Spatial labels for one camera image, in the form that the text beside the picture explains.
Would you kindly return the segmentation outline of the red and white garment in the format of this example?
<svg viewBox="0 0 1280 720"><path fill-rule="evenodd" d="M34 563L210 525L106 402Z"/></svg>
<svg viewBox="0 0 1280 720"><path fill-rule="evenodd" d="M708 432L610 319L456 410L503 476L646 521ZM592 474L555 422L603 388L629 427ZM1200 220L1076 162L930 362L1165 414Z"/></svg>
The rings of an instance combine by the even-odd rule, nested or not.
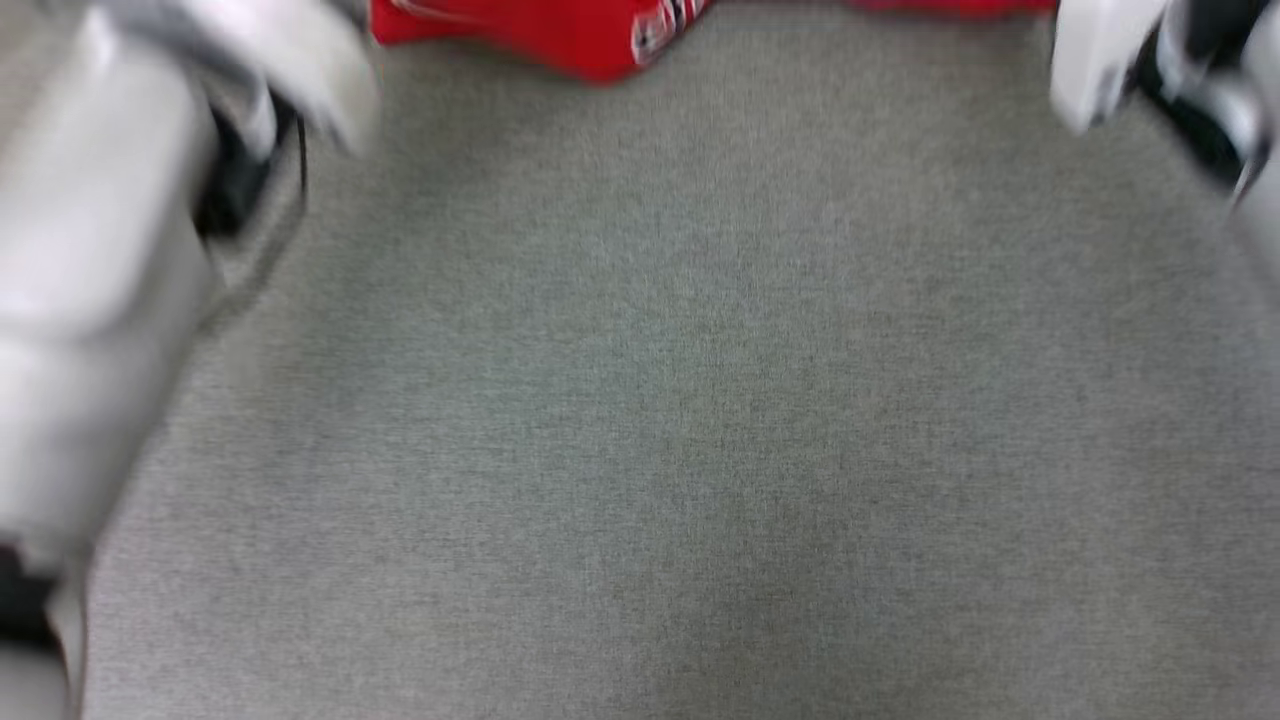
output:
<svg viewBox="0 0 1280 720"><path fill-rule="evenodd" d="M1050 15L1060 0L366 0L381 46L472 38L594 85L645 70L713 8L836 5L908 19Z"/></svg>

